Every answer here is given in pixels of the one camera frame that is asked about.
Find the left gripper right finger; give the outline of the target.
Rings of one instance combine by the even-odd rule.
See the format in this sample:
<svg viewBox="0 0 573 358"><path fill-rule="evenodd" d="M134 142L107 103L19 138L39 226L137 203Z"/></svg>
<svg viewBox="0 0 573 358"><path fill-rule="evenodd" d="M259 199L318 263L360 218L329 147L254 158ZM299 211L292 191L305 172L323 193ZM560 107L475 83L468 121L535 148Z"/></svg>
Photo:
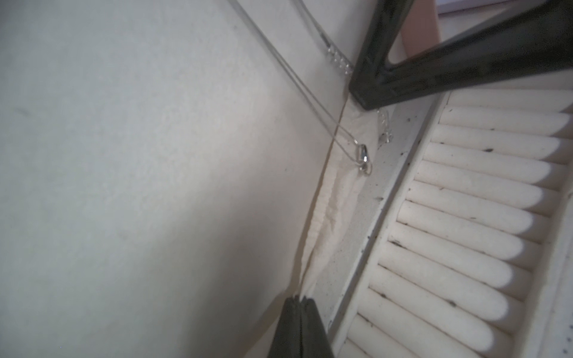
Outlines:
<svg viewBox="0 0 573 358"><path fill-rule="evenodd" d="M334 358L316 302L306 297L301 301L301 357Z"/></svg>

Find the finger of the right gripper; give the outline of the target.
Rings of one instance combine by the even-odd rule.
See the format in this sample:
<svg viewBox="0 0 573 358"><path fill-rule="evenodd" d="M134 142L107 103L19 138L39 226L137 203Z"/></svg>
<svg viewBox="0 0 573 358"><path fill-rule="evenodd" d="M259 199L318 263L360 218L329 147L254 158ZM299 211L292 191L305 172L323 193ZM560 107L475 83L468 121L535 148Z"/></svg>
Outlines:
<svg viewBox="0 0 573 358"><path fill-rule="evenodd" d="M447 90L572 68L572 2L521 1L392 64L389 51L413 3L379 1L349 82L365 110Z"/></svg>

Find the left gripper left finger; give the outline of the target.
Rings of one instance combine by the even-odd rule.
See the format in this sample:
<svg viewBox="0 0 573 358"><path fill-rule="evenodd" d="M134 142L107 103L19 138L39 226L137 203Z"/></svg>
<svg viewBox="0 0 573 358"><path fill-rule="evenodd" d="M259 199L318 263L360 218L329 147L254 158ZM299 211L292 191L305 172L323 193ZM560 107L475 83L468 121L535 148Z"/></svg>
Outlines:
<svg viewBox="0 0 573 358"><path fill-rule="evenodd" d="M298 296L287 298L282 307L268 358L301 356L301 301Z"/></svg>

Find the pink jewelry box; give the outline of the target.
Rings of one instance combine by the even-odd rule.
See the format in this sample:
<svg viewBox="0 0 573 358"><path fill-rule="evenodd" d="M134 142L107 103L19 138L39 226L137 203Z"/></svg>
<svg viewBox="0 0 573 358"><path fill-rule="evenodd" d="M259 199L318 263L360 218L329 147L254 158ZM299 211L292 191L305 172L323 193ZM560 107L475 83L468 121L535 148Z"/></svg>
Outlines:
<svg viewBox="0 0 573 358"><path fill-rule="evenodd" d="M373 1L3 1L1 355L572 355L572 72L365 110Z"/></svg>

